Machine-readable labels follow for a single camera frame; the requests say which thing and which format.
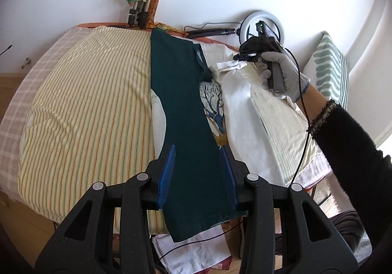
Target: green striped pillow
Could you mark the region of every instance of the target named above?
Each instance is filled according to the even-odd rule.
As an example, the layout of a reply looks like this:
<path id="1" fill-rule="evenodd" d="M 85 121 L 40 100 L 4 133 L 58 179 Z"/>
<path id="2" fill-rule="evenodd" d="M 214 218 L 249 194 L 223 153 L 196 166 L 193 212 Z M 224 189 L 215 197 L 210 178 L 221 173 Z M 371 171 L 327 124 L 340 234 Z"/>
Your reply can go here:
<path id="1" fill-rule="evenodd" d="M 326 98 L 334 99 L 344 109 L 347 109 L 347 61 L 328 32 L 323 33 L 323 37 L 306 64 L 303 73 L 310 78 L 311 83 Z"/>

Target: pink checkered cloth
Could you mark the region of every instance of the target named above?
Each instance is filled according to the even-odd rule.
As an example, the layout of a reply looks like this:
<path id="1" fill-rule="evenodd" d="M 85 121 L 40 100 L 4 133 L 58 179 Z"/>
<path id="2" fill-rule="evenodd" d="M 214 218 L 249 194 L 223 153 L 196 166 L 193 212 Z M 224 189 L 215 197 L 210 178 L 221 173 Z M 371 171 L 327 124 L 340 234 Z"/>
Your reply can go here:
<path id="1" fill-rule="evenodd" d="M 0 124 L 0 190 L 23 202 L 18 193 L 19 142 L 35 94 L 60 58 L 92 29 L 74 27 L 34 65 L 20 84 Z"/>

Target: green wavy pattern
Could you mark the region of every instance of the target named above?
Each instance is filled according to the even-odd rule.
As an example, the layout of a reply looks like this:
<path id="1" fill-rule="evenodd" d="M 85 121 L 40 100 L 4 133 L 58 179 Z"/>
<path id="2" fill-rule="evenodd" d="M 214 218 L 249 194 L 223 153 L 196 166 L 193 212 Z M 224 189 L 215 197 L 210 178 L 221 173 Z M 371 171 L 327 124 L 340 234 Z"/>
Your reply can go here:
<path id="1" fill-rule="evenodd" d="M 313 57 L 314 63 L 317 65 L 316 88 L 326 98 L 336 100 L 344 109 L 347 109 L 347 61 L 327 32 L 324 32 Z"/>

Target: wooden floor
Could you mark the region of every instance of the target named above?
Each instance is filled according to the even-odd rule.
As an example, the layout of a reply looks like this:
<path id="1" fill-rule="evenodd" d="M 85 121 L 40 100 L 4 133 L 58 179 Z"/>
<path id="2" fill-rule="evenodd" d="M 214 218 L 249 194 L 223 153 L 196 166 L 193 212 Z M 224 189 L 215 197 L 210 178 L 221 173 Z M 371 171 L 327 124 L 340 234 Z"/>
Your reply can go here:
<path id="1" fill-rule="evenodd" d="M 21 78 L 0 77 L 0 122 L 21 81 Z M 328 185 L 325 181 L 322 181 L 318 184 L 314 199 L 317 203 L 322 203 L 321 209 L 328 217 L 332 217 L 337 214 L 338 209 L 333 197 L 329 197 L 329 194 Z M 26 205 L 11 201 L 6 194 L 0 192 L 0 223 L 19 253 L 34 267 L 38 255 L 54 232 L 53 222 L 35 213 Z M 280 220 L 277 209 L 275 210 L 275 224 L 277 233 L 279 233 Z M 226 234 L 226 239 L 233 256 L 230 270 L 211 270 L 210 274 L 237 274 L 240 271 L 239 247 L 241 234 L 239 227 Z M 282 258 L 277 257 L 276 268 L 281 266 Z"/>

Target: hand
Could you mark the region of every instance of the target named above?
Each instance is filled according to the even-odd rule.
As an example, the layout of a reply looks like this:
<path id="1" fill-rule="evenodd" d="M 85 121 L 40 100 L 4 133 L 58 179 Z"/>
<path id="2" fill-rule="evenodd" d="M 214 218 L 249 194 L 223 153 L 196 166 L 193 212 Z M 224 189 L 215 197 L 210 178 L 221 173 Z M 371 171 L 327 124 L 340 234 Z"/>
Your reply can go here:
<path id="1" fill-rule="evenodd" d="M 264 52 L 261 58 L 256 63 L 261 78 L 261 84 L 264 89 L 268 89 L 268 79 L 271 77 L 271 72 L 267 69 L 267 65 L 263 60 L 268 62 L 277 62 L 282 69 L 283 78 L 285 81 L 286 92 L 284 95 L 288 96 L 293 103 L 297 102 L 300 98 L 299 94 L 299 81 L 298 81 L 298 68 L 285 54 L 279 52 Z M 304 94 L 310 84 L 310 79 L 304 74 L 300 74 L 301 78 L 301 92 Z"/>

